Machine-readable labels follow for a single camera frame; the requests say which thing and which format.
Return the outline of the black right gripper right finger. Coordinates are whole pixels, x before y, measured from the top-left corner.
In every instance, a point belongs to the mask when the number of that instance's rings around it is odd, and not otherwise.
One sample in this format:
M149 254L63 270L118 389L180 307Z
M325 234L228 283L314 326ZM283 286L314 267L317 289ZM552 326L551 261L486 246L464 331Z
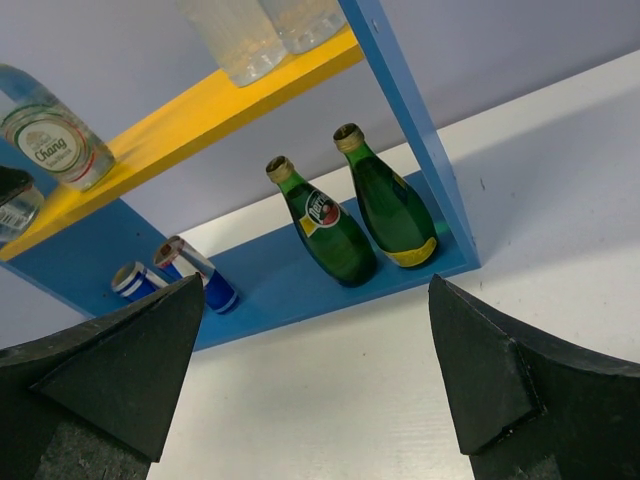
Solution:
M638 478L638 364L530 326L440 276L429 315L475 478Z

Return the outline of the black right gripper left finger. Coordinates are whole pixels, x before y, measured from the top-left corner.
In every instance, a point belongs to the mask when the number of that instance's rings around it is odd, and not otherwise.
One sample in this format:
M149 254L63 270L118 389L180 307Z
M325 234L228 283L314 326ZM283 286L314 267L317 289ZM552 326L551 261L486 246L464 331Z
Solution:
M2 478L146 478L161 458L203 311L192 275L3 349Z

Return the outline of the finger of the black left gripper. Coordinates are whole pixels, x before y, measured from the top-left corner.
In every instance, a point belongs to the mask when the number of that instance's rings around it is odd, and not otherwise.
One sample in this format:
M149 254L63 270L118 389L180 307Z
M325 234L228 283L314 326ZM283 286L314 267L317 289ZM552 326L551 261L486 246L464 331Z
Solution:
M34 183L33 176L27 171L5 166L0 167L0 205L5 205Z

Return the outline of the clear chang glass bottle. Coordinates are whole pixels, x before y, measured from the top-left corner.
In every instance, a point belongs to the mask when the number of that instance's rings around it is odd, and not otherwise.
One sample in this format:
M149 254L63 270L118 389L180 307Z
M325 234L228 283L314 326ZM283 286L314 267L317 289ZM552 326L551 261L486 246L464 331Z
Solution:
M94 131L44 84L25 71L1 66L1 135L59 184L87 191L116 159Z

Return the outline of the red bull can silver top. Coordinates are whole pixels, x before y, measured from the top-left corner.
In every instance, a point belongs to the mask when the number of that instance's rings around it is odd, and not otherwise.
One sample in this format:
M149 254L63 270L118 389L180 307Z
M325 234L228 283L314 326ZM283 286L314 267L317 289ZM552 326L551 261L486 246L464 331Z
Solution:
M166 287L168 283L139 261L123 265L111 280L114 293L129 302Z

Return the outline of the red bull can red tab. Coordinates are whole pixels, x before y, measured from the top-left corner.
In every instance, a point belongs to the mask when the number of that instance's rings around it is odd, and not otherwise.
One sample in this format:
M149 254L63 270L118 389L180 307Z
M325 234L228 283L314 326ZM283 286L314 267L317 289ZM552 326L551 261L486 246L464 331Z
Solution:
M157 248L153 263L175 280L198 275L202 281L205 303L216 314L226 314L239 303L238 292L214 264L178 235L168 238Z

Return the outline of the green perrier bottle yellow label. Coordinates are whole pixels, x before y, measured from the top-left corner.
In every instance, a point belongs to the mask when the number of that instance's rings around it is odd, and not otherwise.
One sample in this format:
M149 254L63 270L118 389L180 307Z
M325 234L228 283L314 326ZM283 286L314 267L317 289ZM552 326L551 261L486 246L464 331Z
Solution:
M333 141L348 162L362 219L378 248L400 268L427 264L437 233L415 189L367 145L358 125L340 126Z

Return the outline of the green perrier bottle red label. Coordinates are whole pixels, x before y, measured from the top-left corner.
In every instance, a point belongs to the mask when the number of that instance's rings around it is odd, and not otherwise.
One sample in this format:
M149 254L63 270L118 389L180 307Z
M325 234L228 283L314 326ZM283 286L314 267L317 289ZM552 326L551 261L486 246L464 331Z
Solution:
M350 288L374 276L376 254L342 205L307 182L285 156L270 160L266 175L280 189L297 234L325 273Z

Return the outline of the blue and yellow shelf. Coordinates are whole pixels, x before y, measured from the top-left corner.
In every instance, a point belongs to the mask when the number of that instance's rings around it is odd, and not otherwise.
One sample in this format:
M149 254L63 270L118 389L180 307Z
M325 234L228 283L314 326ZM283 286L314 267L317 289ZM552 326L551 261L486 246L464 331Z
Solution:
M401 158L417 164L409 176L433 212L436 258L417 270L384 261L367 284L340 287L312 261L281 199L254 204L240 220L215 222L188 235L241 290L229 315L207 313L196 345L207 348L306 320L451 276L480 265L451 162L424 104L383 6L346 1L350 27L322 47L247 89L215 74L115 139L124 161L96 188L52 192L31 227L5 246L1 263L86 316L124 305L109 289L116 270L151 256L163 235L122 195L336 73L366 60L401 127Z

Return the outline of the clear plastic bottle blue label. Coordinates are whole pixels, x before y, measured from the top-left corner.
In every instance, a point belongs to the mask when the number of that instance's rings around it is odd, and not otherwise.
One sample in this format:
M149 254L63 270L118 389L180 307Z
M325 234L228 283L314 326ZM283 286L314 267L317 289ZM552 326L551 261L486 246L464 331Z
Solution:
M271 21L257 1L189 0L176 3L231 82L245 87L286 57Z

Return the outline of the clear plastic bottle white text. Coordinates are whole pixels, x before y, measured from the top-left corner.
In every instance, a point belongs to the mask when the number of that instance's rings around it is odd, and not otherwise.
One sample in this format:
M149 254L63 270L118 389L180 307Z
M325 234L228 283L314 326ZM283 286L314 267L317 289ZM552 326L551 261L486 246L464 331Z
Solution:
M259 0L258 3L291 54L316 48L346 24L335 0Z

